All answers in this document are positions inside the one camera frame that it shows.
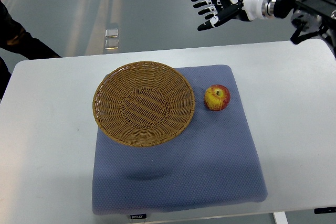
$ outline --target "person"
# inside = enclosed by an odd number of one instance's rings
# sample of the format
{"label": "person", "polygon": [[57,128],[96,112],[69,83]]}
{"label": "person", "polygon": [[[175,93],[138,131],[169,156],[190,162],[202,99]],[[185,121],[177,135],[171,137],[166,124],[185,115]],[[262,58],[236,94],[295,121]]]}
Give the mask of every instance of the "person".
{"label": "person", "polygon": [[[51,48],[34,38],[17,21],[13,20],[6,6],[0,1],[0,47],[21,54],[29,60],[61,58]],[[3,98],[11,73],[0,57],[0,99]]]}

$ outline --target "apple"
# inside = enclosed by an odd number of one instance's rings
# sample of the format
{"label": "apple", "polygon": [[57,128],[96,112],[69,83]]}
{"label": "apple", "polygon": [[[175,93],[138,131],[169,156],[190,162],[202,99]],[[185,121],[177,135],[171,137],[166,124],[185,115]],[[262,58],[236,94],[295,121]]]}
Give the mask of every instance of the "apple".
{"label": "apple", "polygon": [[211,85],[204,94],[205,106],[213,111],[219,111],[226,108],[230,101],[230,92],[227,87],[216,84]]}

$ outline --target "robotic hand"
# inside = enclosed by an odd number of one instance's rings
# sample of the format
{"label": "robotic hand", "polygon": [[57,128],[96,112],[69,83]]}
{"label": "robotic hand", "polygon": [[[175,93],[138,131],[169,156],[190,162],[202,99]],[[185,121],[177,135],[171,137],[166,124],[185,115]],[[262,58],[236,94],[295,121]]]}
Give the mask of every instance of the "robotic hand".
{"label": "robotic hand", "polygon": [[336,0],[191,0],[195,8],[205,6],[198,14],[207,21],[198,30],[218,27],[230,19],[252,21],[255,18],[286,18],[296,31],[290,40],[294,44],[320,36],[334,49],[336,56]]}
{"label": "robotic hand", "polygon": [[230,19],[252,21],[255,18],[271,18],[267,13],[268,0],[191,0],[197,2],[194,8],[205,6],[199,15],[207,14],[205,23],[199,25],[198,30],[218,27]]}

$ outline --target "woven basket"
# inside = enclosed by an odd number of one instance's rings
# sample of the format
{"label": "woven basket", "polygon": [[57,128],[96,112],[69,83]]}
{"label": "woven basket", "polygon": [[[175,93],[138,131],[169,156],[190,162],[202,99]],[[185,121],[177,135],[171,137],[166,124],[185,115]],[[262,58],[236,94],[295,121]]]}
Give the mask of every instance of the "woven basket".
{"label": "woven basket", "polygon": [[178,136],[194,110],[194,92],[184,76],[151,61],[116,69],[93,98],[98,127],[111,139],[134,147],[154,146]]}

